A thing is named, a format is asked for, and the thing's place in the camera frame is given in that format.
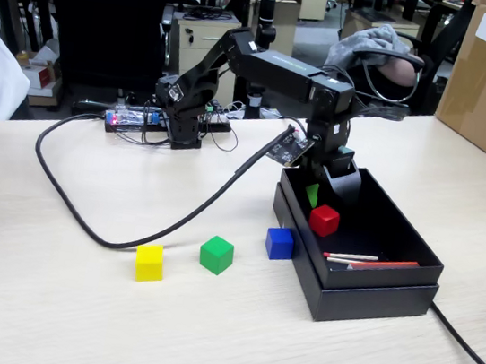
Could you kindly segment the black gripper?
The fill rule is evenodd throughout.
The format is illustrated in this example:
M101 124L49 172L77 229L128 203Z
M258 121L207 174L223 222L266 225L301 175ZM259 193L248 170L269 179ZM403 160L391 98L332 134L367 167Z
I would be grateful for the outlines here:
M335 195L345 205L353 206L359 200L361 176L354 162L355 152L346 147L351 125L311 119L307 125L307 138L312 147L302 157L305 168L304 191L311 209L319 204L322 180L327 180Z

